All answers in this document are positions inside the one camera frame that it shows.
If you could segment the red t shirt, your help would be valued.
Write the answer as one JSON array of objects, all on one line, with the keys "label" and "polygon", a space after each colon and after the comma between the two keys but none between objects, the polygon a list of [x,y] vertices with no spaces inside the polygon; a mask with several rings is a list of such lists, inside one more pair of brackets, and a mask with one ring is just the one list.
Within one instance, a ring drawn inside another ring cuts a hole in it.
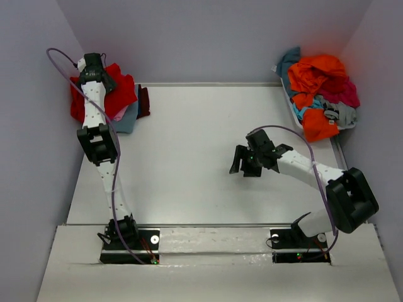
[{"label": "red t shirt", "polygon": [[[105,111],[109,118],[114,116],[125,106],[137,102],[135,95],[135,83],[131,75],[123,75],[120,66],[113,63],[106,67],[106,71],[117,83],[117,88],[105,97]],[[84,97],[70,85],[72,103],[71,116],[83,123],[84,121]]]}]

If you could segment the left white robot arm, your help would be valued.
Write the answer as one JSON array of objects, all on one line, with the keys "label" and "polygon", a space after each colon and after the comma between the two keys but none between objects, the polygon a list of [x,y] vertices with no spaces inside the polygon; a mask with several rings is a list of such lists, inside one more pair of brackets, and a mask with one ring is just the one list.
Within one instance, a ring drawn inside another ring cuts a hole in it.
[{"label": "left white robot arm", "polygon": [[105,244],[121,243],[127,248],[139,240],[139,231],[125,202],[118,176],[120,146],[105,112],[105,97],[116,88],[116,83],[106,72],[98,53],[85,54],[77,68],[77,85],[84,96],[84,121],[77,138],[87,159],[98,170],[110,212],[107,229],[99,237]]}]

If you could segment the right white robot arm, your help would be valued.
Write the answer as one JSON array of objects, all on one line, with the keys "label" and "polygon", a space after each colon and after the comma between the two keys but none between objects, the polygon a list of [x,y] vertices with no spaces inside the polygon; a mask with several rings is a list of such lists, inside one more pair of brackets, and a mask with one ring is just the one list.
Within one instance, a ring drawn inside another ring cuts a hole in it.
[{"label": "right white robot arm", "polygon": [[278,236],[298,247],[322,233],[353,233],[379,211],[379,205],[364,173],[357,168],[342,170],[320,164],[314,155],[298,153],[286,144],[275,145],[260,128],[246,136],[247,145],[237,145],[230,174],[261,177],[263,169],[290,176],[317,189],[324,209],[297,218],[288,234]]}]

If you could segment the pink folded t shirt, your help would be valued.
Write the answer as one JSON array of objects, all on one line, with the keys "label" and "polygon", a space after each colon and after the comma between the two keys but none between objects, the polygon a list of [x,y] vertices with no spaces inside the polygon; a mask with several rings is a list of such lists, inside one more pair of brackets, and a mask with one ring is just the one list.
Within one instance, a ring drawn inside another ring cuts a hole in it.
[{"label": "pink folded t shirt", "polygon": [[124,117],[127,108],[128,108],[128,106],[123,107],[123,108],[114,116],[113,121],[120,121],[120,120]]}]

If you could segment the light blue t shirt in pile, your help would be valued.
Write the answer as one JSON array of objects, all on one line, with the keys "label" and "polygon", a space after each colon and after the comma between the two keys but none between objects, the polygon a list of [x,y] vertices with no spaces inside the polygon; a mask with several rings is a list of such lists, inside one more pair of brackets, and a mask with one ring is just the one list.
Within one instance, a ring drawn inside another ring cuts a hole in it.
[{"label": "light blue t shirt in pile", "polygon": [[293,112],[295,113],[295,116],[297,117],[298,121],[302,121],[304,118],[304,114],[308,109],[322,109],[323,105],[322,103],[314,99],[313,103],[310,106],[303,107],[302,109],[298,109],[297,105],[295,103],[292,104]]}]

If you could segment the maroon folded t shirt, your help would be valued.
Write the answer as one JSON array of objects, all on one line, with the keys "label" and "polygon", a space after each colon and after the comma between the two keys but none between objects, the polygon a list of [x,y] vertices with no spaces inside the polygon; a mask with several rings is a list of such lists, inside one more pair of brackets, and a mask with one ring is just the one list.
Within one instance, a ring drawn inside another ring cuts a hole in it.
[{"label": "maroon folded t shirt", "polygon": [[146,87],[142,87],[141,84],[138,85],[138,93],[137,93],[139,108],[137,119],[146,117],[150,115],[150,99],[149,92]]}]

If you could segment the grey-blue folded t shirt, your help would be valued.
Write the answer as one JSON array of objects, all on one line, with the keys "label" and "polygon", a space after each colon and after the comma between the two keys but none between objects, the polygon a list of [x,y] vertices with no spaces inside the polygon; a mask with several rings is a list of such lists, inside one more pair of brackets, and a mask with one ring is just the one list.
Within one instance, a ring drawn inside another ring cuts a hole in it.
[{"label": "grey-blue folded t shirt", "polygon": [[118,133],[131,134],[137,120],[139,110],[138,102],[130,104],[119,121],[112,121],[113,127]]}]

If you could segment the white laundry basket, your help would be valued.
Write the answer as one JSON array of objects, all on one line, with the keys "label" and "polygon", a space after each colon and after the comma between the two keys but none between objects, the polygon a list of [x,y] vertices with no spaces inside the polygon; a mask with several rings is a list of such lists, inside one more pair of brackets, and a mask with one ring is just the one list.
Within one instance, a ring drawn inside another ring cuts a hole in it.
[{"label": "white laundry basket", "polygon": [[331,103],[321,94],[314,96],[313,105],[304,107],[303,109],[299,110],[297,106],[293,103],[289,94],[290,90],[289,88],[286,88],[286,84],[283,78],[281,77],[280,80],[283,87],[286,103],[290,108],[291,115],[297,128],[301,129],[301,131],[304,131],[302,122],[303,117],[305,116],[308,109],[323,109],[324,115],[335,122],[335,124],[338,126],[339,131],[352,129],[356,126],[358,122],[358,117],[356,114],[356,110],[353,107],[348,106],[343,102]]}]

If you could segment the orange t shirt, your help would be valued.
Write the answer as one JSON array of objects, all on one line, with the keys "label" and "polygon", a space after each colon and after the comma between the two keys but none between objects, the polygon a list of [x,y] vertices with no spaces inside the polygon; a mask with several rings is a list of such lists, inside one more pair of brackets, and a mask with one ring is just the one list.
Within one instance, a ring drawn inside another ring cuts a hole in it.
[{"label": "orange t shirt", "polygon": [[288,69],[291,97],[299,110],[304,110],[302,126],[305,139],[316,142],[339,133],[338,126],[324,115],[323,109],[313,108],[314,96],[321,89],[331,93],[344,91],[347,73],[343,63],[332,55],[303,57]]}]

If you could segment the grey t shirt in pile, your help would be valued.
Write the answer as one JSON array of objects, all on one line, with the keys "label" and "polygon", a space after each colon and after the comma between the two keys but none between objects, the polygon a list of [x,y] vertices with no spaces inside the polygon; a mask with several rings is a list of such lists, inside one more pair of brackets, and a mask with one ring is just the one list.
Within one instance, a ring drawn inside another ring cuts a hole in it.
[{"label": "grey t shirt in pile", "polygon": [[324,115],[336,122],[337,126],[343,129],[351,129],[358,121],[356,110],[344,103],[330,103],[322,95],[316,95],[315,101],[319,101],[324,109]]}]

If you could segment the magenta t shirt in pile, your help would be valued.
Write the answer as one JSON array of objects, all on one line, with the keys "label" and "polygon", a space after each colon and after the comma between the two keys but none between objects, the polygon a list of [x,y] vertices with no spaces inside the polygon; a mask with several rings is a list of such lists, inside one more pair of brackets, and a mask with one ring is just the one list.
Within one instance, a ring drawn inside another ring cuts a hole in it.
[{"label": "magenta t shirt in pile", "polygon": [[321,95],[325,100],[332,104],[343,103],[354,109],[360,107],[361,103],[358,98],[356,86],[350,81],[349,77],[343,84],[343,91],[338,93],[333,93],[321,88],[318,95]]}]

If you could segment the teal-grey t shirt in pile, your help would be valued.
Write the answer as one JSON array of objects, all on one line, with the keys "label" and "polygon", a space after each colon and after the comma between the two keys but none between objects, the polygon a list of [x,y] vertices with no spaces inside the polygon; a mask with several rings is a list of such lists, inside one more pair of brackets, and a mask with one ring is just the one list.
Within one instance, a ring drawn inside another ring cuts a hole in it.
[{"label": "teal-grey t shirt in pile", "polygon": [[273,71],[281,78],[284,84],[289,84],[288,70],[301,59],[301,48],[299,46],[287,50],[282,58],[273,66]]}]

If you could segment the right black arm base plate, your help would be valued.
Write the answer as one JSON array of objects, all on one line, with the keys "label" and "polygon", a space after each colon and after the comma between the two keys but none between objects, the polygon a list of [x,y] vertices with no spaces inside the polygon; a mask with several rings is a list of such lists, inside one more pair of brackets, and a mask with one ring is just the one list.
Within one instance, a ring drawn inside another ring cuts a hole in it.
[{"label": "right black arm base plate", "polygon": [[291,228],[274,228],[266,239],[266,245],[273,252],[275,264],[331,263],[324,233],[313,237],[292,237]]}]

